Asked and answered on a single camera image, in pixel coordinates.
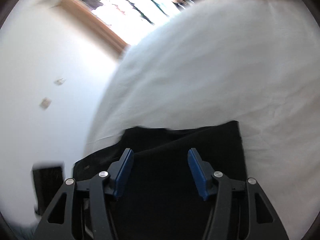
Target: folded black garment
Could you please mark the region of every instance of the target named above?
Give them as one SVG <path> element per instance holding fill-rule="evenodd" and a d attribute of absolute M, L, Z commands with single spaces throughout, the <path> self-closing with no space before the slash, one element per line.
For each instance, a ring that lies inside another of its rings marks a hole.
<path fill-rule="evenodd" d="M 247 179 L 238 122 L 191 130 L 126 130 L 121 140 L 78 161 L 73 177 L 90 179 L 134 151 L 124 195 L 111 211 L 121 240 L 201 239 L 212 203 L 199 196 L 187 162 L 190 148 L 231 179 Z"/>

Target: wooden window frame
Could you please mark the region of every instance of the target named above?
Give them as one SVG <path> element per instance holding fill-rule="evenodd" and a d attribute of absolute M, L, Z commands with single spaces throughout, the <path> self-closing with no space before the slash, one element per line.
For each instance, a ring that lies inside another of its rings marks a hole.
<path fill-rule="evenodd" d="M 95 16 L 89 8 L 79 0 L 60 0 L 59 5 L 84 25 L 99 35 L 119 54 L 128 44 L 113 32 L 102 20 Z"/>

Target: white fabric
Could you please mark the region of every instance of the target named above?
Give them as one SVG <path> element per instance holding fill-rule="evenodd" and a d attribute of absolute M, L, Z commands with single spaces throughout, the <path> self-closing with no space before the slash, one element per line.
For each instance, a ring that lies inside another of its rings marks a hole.
<path fill-rule="evenodd" d="M 125 55 L 97 112 L 87 154 L 133 126 L 240 122 L 255 177 L 291 240 L 320 210 L 320 30 L 290 0 L 207 0 Z"/>

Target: white wall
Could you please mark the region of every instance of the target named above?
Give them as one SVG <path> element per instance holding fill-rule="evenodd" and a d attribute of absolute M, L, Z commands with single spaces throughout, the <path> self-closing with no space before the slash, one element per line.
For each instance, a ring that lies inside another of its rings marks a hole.
<path fill-rule="evenodd" d="M 25 225 L 36 219 L 32 165 L 64 162 L 71 175 L 117 65 L 111 48 L 39 1 L 20 0 L 0 30 L 0 210 Z"/>

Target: round metal joint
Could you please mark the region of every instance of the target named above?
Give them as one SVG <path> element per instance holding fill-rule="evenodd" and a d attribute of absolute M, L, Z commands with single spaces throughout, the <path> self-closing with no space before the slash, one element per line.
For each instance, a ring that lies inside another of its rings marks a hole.
<path fill-rule="evenodd" d="M 249 179 L 248 179 L 248 182 L 249 182 L 250 184 L 252 184 L 252 185 L 254 185 L 254 184 L 257 183 L 256 179 L 254 179 L 254 178 L 249 178 Z"/>
<path fill-rule="evenodd" d="M 221 178 L 223 176 L 223 173 L 221 171 L 215 171 L 213 175 L 217 178 Z"/>
<path fill-rule="evenodd" d="M 106 176 L 108 176 L 109 175 L 109 173 L 107 172 L 107 171 L 101 171 L 100 173 L 99 173 L 99 177 L 100 178 L 105 178 Z"/>
<path fill-rule="evenodd" d="M 72 185 L 74 182 L 75 182 L 74 179 L 67 179 L 67 180 L 66 180 L 66 184 L 67 184 L 67 185 Z"/>

